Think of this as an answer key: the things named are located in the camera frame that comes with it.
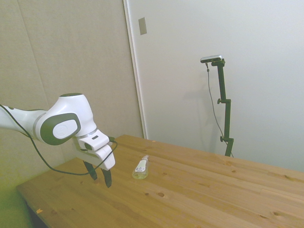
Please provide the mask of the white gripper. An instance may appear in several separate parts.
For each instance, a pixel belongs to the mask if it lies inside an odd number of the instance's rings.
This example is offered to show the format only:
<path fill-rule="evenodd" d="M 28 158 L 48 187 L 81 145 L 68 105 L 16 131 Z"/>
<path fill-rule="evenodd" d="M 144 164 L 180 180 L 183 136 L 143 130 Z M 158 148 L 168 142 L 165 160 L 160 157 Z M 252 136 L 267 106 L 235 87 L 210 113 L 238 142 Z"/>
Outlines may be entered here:
<path fill-rule="evenodd" d="M 112 143 L 108 140 L 97 141 L 88 139 L 73 139 L 76 148 L 76 156 L 84 161 L 84 165 L 91 178 L 97 180 L 97 173 L 93 167 L 99 166 L 102 168 L 104 181 L 107 188 L 112 185 L 111 168 L 115 165 L 115 158 L 112 152 Z"/>

